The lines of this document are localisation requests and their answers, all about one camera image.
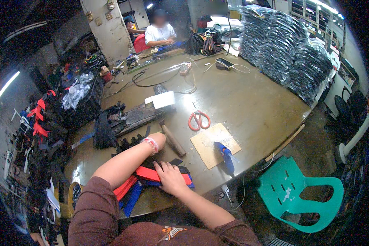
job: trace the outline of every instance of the floor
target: floor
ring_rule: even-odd
[[[333,131],[326,131],[329,120],[324,114],[323,104],[319,104],[305,121],[305,128],[277,156],[292,156],[302,173],[307,177],[327,177],[336,170],[333,149],[337,136]],[[250,226],[260,241],[270,241],[274,235],[288,234],[294,229],[274,218],[269,213],[260,195],[252,190],[252,182],[245,178],[246,194],[242,209]],[[237,183],[238,193],[243,193],[241,183]],[[301,194],[303,199],[318,201],[323,194],[319,187],[309,187]]]

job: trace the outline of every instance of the fluorescent light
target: fluorescent light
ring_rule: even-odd
[[[3,92],[5,91],[5,89],[7,89],[7,87],[12,83],[12,81],[14,81],[14,79],[20,74],[19,71],[17,71],[14,76],[12,76],[10,78],[10,80],[5,84],[5,86],[1,89],[0,91],[0,96],[3,94]]]
[[[328,6],[327,4],[325,4],[325,3],[323,3],[323,2],[320,2],[319,0],[309,0],[309,1],[311,1],[311,2],[313,2],[313,3],[316,3],[316,4],[318,4],[318,5],[321,5],[322,7],[326,8],[327,10],[331,11],[332,13],[334,13],[334,14],[336,14],[336,15],[339,13],[336,9],[334,9],[334,8],[332,8],[332,7],[330,7],[330,6]]]

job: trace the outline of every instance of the blue glue gun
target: blue glue gun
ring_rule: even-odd
[[[214,142],[214,146],[221,152],[221,155],[223,156],[223,160],[224,163],[227,167],[227,170],[229,172],[229,174],[234,177],[234,164],[232,163],[231,158],[233,158],[234,160],[236,160],[237,162],[239,162],[238,159],[236,159],[235,157],[232,156],[231,150],[229,150],[227,147],[225,147],[222,143],[220,142]]]

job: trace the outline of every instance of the bracelet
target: bracelet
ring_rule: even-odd
[[[153,152],[152,152],[151,155],[157,154],[157,152],[158,152],[158,145],[157,145],[156,141],[154,141],[153,138],[146,137],[141,142],[147,142],[152,147]]]

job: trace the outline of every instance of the scissors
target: scissors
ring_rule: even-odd
[[[190,118],[188,119],[188,126],[190,127],[190,129],[192,131],[199,131],[201,128],[202,129],[207,129],[209,128],[209,126],[211,125],[211,119],[209,118],[209,116],[199,110],[197,110],[197,107],[196,105],[193,103],[194,105],[194,111],[193,113],[190,115]],[[207,126],[203,126],[202,125],[202,119],[201,119],[201,116],[204,116],[205,118],[207,118],[208,120],[208,125]],[[191,120],[194,118],[194,120],[196,121],[197,123],[197,128],[194,128],[191,126]]]

